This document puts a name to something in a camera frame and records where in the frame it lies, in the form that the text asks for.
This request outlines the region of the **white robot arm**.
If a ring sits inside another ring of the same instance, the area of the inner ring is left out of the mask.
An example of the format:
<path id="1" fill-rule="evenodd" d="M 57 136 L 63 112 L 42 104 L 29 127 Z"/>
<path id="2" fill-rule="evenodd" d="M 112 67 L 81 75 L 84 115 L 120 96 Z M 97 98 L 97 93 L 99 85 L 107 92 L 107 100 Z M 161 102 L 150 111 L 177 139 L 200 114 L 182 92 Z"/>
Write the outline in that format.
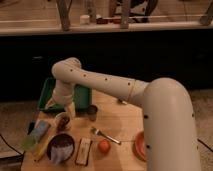
<path id="1" fill-rule="evenodd" d="M 201 171 L 194 110 L 189 93 L 178 81 L 151 82 L 86 71 L 72 57 L 55 63 L 55 102 L 72 101 L 80 84 L 138 106 L 143 112 L 147 171 Z"/>

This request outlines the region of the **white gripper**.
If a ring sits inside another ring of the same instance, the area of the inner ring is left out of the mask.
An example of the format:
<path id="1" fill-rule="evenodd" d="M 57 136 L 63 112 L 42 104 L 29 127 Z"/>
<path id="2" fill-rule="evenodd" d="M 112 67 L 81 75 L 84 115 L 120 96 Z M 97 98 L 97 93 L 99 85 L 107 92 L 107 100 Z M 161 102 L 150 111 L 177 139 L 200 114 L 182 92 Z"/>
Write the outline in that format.
<path id="1" fill-rule="evenodd" d="M 52 93 L 52 99 L 55 103 L 62 105 L 64 110 L 71 116 L 75 117 L 75 103 L 74 103 L 74 88 L 73 83 L 64 83 L 57 81 Z"/>

